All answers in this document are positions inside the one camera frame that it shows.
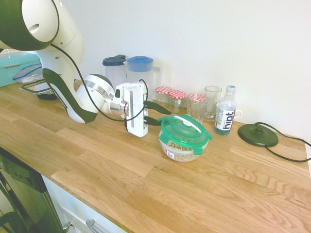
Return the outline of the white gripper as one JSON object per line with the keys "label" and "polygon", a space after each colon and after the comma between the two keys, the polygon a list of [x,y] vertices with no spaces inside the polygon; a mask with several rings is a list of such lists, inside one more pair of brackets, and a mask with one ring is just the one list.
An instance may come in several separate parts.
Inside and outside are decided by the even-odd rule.
{"label": "white gripper", "polygon": [[127,130],[129,133],[144,137],[148,132],[148,126],[160,126],[162,120],[158,121],[152,117],[147,116],[147,109],[154,109],[159,113],[171,115],[172,113],[163,106],[146,101],[147,89],[143,82],[129,83],[125,85],[123,91],[123,99],[128,104],[128,112],[126,116]]}

